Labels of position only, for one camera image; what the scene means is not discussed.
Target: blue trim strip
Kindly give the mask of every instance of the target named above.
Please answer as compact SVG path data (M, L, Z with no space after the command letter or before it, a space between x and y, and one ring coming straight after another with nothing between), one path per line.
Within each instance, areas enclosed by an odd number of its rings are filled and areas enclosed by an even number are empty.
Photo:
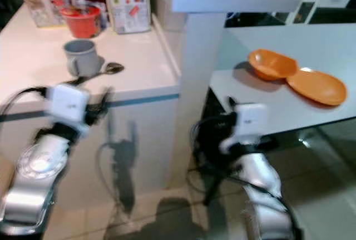
M177 98L179 98L179 94L169 94L166 96L147 97L147 98L139 98L139 99L128 99L124 101L111 102L109 104L109 107L113 108L113 107L122 107L122 106L136 105L136 104L145 104L145 103L165 101L165 100L171 100ZM47 116L47 114L44 111L22 112L16 114L9 114L4 122L11 122L19 119L39 118L44 116Z

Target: red cup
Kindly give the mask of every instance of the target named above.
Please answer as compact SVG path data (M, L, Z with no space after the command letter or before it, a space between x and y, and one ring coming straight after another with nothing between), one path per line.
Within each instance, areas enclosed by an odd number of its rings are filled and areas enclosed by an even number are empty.
M61 14L72 35L76 38L91 38L97 36L101 31L99 8L64 8L61 10Z

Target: orange plate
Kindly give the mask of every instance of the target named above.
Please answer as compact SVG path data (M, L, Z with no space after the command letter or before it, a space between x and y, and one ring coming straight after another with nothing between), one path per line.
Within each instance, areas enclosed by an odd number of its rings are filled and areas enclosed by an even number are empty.
M287 82L298 93L322 104L337 106L347 98L347 89L343 82L309 68L300 69L297 74L288 77Z
M267 49L251 52L248 59L256 75L266 81L283 79L298 71L295 59Z

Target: mug handle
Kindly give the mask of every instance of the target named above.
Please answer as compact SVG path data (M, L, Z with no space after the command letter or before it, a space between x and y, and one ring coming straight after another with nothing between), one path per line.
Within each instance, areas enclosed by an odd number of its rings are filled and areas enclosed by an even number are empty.
M71 58L67 62L67 68L71 75L79 76L78 60L76 57Z

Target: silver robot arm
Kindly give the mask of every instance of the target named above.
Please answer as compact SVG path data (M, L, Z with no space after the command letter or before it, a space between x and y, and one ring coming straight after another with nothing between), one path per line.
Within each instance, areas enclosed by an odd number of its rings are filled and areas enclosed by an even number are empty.
M60 84L47 89L47 112L53 127L39 130L16 164L12 183L0 201L1 239L25 239L45 231L70 149L106 112L107 95L90 107L90 95L75 86Z
M236 144L249 146L235 162L237 178L243 180L249 202L243 215L249 240L301 239L293 214L281 197L281 181L262 153L254 149L267 124L268 110L262 104L236 105L236 125L231 136L219 145L222 154L229 154Z

